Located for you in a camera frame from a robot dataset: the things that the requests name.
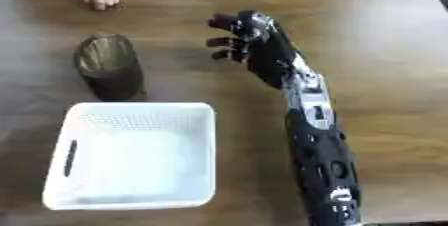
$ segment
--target prosthetic arm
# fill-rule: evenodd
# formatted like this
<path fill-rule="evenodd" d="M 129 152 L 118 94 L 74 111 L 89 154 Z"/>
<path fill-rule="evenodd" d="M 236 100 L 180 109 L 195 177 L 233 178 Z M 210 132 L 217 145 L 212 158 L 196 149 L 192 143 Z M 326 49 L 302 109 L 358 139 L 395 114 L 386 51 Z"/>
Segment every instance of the prosthetic arm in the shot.
<path fill-rule="evenodd" d="M 361 224 L 354 162 L 322 75 L 308 67 L 279 24 L 267 15 L 217 14 L 209 25 L 236 36 L 207 42 L 210 47 L 228 46 L 214 53 L 214 59 L 246 63 L 266 84 L 283 90 L 294 173 L 310 225 Z"/>

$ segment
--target silver metal component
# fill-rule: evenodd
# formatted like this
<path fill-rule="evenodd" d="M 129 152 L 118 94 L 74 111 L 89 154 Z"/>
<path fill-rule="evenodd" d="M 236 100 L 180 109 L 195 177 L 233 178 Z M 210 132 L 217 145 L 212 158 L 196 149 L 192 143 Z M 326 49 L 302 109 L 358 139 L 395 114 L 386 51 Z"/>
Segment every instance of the silver metal component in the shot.
<path fill-rule="evenodd" d="M 299 53 L 293 66 L 295 72 L 283 80 L 288 107 L 303 111 L 313 127 L 330 129 L 334 124 L 334 114 L 324 78 L 311 70 Z"/>
<path fill-rule="evenodd" d="M 274 26 L 274 19 L 267 15 L 256 13 L 252 15 L 252 23 L 254 24 L 254 33 L 249 39 L 261 37 L 263 41 L 267 41 L 270 37 L 269 28 Z"/>
<path fill-rule="evenodd" d="M 337 188 L 333 190 L 330 194 L 330 199 L 332 201 L 352 201 L 352 193 L 348 188 Z"/>

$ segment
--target wooden table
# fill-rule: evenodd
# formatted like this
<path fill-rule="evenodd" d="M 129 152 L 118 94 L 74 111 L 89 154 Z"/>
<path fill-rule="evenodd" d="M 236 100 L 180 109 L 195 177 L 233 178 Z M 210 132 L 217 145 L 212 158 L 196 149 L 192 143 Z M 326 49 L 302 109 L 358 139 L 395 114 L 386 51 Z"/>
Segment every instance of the wooden table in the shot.
<path fill-rule="evenodd" d="M 448 217 L 448 16 L 438 0 L 0 0 L 0 225 L 306 225 L 282 95 L 209 59 L 215 12 L 275 16 L 324 73 L 356 154 L 366 222 Z M 95 101 L 72 53 L 95 32 L 131 38 L 150 101 L 217 111 L 218 187 L 194 209 L 51 212 L 40 196 L 65 111 Z"/>

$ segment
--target white object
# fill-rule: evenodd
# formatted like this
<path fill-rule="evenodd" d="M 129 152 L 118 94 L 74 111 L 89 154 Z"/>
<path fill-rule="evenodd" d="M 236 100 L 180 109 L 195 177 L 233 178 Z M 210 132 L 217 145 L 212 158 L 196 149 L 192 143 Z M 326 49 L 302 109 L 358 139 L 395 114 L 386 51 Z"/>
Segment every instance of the white object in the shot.
<path fill-rule="evenodd" d="M 215 193 L 215 114 L 203 103 L 80 103 L 67 113 L 43 203 L 53 210 L 199 206 Z"/>

